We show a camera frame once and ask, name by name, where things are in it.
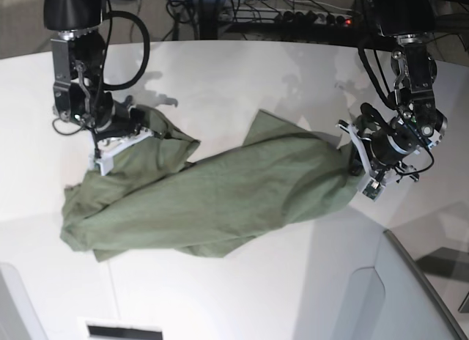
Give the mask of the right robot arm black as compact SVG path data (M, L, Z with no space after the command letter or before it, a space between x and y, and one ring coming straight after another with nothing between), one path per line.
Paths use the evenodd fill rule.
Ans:
M90 169L105 176L114 168L115 157L127 148L153 136L133 97L115 101L113 91L134 86L144 75L150 52L147 27L135 14L113 10L111 1L136 0L44 0L43 22L53 32L54 84L53 112L56 120L87 130L94 149L89 156ZM102 22L122 18L140 30L144 53L136 74L122 84L104 81L110 37L99 32Z

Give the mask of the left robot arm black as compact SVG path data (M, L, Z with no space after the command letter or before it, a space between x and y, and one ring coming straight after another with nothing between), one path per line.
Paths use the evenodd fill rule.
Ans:
M359 42L358 55L379 98L396 114L386 120L374 106L362 103L355 121L341 120L338 126L353 145L350 173L361 176L358 191L375 201L392 182L405 177L419 181L424 170L407 165L405 158L430 154L448 124L435 104L437 65L425 40L435 27L429 0L361 0L361 6L369 33ZM388 90L380 85L384 74L374 73L365 52L377 34L396 41L390 58L395 80Z

